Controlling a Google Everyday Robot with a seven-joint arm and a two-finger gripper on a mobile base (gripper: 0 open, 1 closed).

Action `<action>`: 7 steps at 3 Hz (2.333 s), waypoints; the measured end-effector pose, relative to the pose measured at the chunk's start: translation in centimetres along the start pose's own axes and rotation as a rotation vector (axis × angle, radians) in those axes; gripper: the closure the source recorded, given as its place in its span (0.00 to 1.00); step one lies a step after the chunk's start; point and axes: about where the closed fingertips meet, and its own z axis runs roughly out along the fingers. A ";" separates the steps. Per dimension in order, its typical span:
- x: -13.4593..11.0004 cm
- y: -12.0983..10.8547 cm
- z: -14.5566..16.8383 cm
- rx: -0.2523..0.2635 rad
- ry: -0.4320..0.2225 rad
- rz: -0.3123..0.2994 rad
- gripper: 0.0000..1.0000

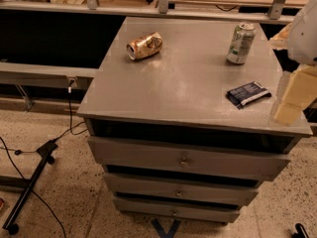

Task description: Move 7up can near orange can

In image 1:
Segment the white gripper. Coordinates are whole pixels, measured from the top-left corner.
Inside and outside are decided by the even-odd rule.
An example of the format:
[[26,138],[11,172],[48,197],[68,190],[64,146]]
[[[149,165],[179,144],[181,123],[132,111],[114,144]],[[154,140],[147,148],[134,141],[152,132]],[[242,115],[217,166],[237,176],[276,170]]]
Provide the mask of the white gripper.
[[275,122],[290,125],[317,98],[317,0],[309,0],[268,45],[274,50],[287,49],[291,60],[304,63],[289,76],[273,116]]

